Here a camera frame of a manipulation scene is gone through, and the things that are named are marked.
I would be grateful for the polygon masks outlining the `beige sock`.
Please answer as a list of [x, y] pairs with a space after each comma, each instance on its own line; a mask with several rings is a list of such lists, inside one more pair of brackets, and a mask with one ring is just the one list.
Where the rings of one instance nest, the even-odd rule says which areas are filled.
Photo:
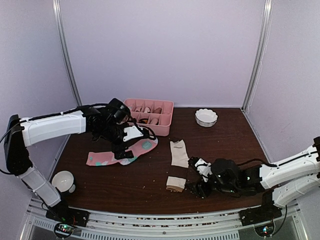
[[176, 167], [188, 168], [189, 157], [186, 150], [184, 140], [171, 141], [170, 142], [171, 152], [171, 165]]

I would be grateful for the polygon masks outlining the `brown cream striped sock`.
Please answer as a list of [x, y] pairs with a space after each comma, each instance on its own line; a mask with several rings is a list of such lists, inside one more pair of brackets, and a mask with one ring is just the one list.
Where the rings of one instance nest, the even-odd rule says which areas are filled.
[[168, 176], [166, 182], [166, 190], [171, 192], [182, 193], [185, 189], [186, 179], [176, 176]]

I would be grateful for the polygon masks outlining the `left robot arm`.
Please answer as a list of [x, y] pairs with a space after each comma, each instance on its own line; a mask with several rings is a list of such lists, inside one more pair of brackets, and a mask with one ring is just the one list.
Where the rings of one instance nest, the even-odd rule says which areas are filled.
[[128, 145], [131, 140], [158, 142], [153, 130], [138, 126], [130, 109], [116, 98], [109, 103], [81, 105], [68, 111], [31, 118], [12, 115], [7, 131], [0, 139], [7, 168], [4, 174], [21, 179], [61, 222], [69, 221], [72, 211], [61, 191], [33, 165], [27, 148], [49, 139], [83, 133], [91, 133], [94, 141], [109, 141], [116, 160], [134, 158]]

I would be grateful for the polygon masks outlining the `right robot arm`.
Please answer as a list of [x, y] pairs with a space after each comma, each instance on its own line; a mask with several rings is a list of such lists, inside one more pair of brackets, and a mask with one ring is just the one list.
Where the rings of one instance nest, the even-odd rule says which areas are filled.
[[213, 191], [236, 196], [255, 196], [263, 193], [264, 204], [256, 210], [259, 220], [268, 220], [276, 208], [285, 207], [292, 200], [303, 196], [320, 185], [320, 139], [304, 151], [283, 160], [245, 169], [231, 159], [217, 158], [206, 162], [191, 157], [189, 166], [199, 174], [196, 182], [186, 187], [200, 198], [207, 198]]

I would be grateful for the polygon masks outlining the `pink patterned sock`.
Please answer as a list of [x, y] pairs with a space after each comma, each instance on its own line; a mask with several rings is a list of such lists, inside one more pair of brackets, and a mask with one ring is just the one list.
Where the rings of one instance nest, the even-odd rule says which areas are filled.
[[158, 139], [141, 139], [123, 152], [89, 152], [86, 165], [91, 167], [121, 164], [126, 166], [134, 162], [139, 156], [152, 151], [158, 145]]

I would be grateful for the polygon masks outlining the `pink divided organizer box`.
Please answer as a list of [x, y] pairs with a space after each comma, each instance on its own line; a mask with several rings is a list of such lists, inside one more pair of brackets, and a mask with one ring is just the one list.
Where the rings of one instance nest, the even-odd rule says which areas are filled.
[[169, 135], [174, 111], [172, 101], [127, 98], [124, 104], [139, 126], [149, 127], [156, 136]]

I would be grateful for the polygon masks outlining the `white scalloped bowl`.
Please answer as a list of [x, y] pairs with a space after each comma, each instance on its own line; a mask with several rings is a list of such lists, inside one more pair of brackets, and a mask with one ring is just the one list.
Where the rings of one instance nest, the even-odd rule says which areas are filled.
[[211, 109], [200, 108], [195, 112], [195, 121], [201, 127], [213, 127], [216, 124], [217, 120], [217, 113]]

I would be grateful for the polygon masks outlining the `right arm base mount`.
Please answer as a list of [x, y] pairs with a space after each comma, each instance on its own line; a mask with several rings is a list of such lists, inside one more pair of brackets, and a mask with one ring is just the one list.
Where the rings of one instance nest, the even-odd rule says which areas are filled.
[[282, 216], [282, 209], [275, 206], [259, 206], [241, 210], [239, 218], [242, 226], [255, 225]]

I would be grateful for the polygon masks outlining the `right aluminium corner post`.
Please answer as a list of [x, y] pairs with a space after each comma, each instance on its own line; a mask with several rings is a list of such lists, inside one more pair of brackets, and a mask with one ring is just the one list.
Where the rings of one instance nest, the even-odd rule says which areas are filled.
[[255, 87], [259, 78], [261, 63], [262, 63], [263, 55], [266, 49], [267, 41], [268, 41], [268, 35], [270, 31], [270, 22], [272, 18], [272, 9], [273, 9], [273, 1], [265, 0], [258, 45], [257, 45], [253, 67], [252, 67], [252, 71], [249, 79], [248, 88], [247, 88], [243, 105], [241, 108], [244, 113], [249, 112], [251, 101], [255, 93]]

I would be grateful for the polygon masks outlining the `aluminium corner post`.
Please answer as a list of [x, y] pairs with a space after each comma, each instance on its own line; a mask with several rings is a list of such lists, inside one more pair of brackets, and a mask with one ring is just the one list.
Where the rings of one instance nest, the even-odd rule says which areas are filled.
[[70, 58], [70, 54], [69, 54], [69, 50], [68, 50], [67, 39], [66, 39], [66, 34], [65, 34], [64, 24], [63, 24], [63, 16], [62, 16], [62, 11], [61, 11], [60, 1], [53, 0], [52, 6], [53, 6], [53, 12], [54, 12], [54, 16], [55, 16], [56, 25], [57, 25], [59, 40], [60, 40], [63, 61], [64, 61], [68, 81], [69, 81], [69, 84], [71, 87], [71, 92], [72, 92], [72, 95], [75, 99], [76, 105], [81, 106], [82, 100], [80, 97], [80, 93], [79, 93], [78, 86], [77, 86], [75, 76], [74, 76], [74, 71], [72, 68], [71, 58]]
[[270, 22], [272, 18], [272, 9], [273, 9], [273, 1], [265, 0], [258, 45], [257, 45], [253, 67], [252, 67], [252, 71], [249, 79], [248, 88], [247, 88], [243, 105], [241, 108], [244, 113], [249, 112], [251, 101], [255, 93], [255, 87], [259, 78], [261, 63], [262, 63], [263, 55], [266, 49], [267, 41], [268, 41], [268, 35], [270, 31]]

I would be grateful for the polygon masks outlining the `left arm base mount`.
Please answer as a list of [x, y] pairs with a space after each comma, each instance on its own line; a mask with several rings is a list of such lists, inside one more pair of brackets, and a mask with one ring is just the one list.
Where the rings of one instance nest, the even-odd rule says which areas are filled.
[[86, 227], [90, 213], [86, 210], [70, 208], [65, 205], [49, 207], [45, 217], [57, 222], [77, 227]]

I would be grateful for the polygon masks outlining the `aluminium front rail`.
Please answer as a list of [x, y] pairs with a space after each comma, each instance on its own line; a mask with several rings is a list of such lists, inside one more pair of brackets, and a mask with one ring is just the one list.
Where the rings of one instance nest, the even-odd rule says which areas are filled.
[[[88, 209], [86, 226], [77, 226], [66, 240], [310, 240], [297, 203], [275, 218], [275, 232], [260, 237], [256, 229], [269, 222], [244, 226], [239, 212], [244, 209], [190, 214], [127, 214]], [[18, 240], [61, 240], [54, 233], [57, 221], [46, 218], [42, 202], [31, 198]]]

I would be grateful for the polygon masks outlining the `left aluminium corner post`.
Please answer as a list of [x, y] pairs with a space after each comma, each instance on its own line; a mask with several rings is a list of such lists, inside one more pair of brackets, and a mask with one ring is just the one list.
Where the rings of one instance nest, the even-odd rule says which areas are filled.
[[75, 99], [76, 105], [81, 106], [82, 100], [80, 97], [80, 93], [79, 93], [78, 86], [77, 86], [75, 76], [74, 76], [74, 71], [72, 68], [71, 58], [70, 58], [70, 54], [69, 54], [69, 50], [68, 50], [67, 39], [66, 39], [66, 34], [65, 34], [64, 24], [63, 24], [63, 16], [62, 16], [62, 11], [61, 11], [60, 1], [53, 0], [52, 6], [53, 6], [53, 12], [54, 12], [54, 16], [55, 16], [56, 25], [57, 25], [59, 40], [60, 40], [63, 61], [64, 61], [68, 81], [69, 81], [69, 84], [71, 87], [71, 92], [72, 92], [72, 95]]

